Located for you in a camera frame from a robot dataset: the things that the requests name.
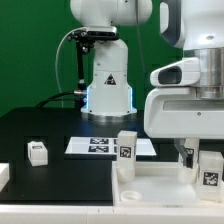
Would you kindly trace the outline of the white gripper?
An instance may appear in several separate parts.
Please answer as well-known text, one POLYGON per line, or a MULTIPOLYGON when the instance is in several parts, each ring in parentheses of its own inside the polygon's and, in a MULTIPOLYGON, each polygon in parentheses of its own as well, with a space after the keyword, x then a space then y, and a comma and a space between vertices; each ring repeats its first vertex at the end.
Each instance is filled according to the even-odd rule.
POLYGON ((194 140, 224 139, 224 100, 201 100, 190 87, 155 88, 145 102, 144 131, 173 138, 186 168, 193 167, 194 140))

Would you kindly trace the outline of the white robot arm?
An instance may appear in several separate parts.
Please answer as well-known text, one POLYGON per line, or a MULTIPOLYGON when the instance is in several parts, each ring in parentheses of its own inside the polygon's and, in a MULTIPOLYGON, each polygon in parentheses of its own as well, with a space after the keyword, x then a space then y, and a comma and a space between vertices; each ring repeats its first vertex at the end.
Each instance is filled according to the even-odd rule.
MULTIPOLYGON (((224 0, 159 0, 160 35, 181 48, 181 60, 150 74, 154 86, 145 101, 144 131, 152 138, 224 138, 224 0)), ((118 25, 139 25, 152 1, 70 0, 84 41, 95 50, 93 81, 83 115, 98 119, 136 112, 127 83, 126 44, 118 25)))

